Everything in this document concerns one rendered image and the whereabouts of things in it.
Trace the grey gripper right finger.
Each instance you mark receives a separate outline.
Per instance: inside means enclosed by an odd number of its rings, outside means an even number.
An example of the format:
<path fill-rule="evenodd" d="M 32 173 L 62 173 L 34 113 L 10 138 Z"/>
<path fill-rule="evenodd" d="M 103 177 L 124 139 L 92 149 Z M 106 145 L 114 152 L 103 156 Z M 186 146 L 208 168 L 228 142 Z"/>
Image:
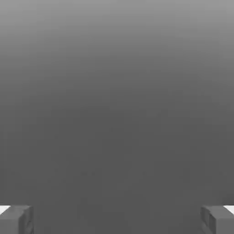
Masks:
<path fill-rule="evenodd" d="M 234 205 L 202 206 L 202 234 L 234 234 Z"/>

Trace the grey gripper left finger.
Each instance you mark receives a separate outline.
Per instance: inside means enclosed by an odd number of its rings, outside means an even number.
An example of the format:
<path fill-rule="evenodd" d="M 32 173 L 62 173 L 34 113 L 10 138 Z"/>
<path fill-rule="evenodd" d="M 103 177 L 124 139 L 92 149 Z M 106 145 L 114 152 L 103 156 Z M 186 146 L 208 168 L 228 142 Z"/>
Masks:
<path fill-rule="evenodd" d="M 0 205 L 0 234 L 34 234 L 34 208 Z"/>

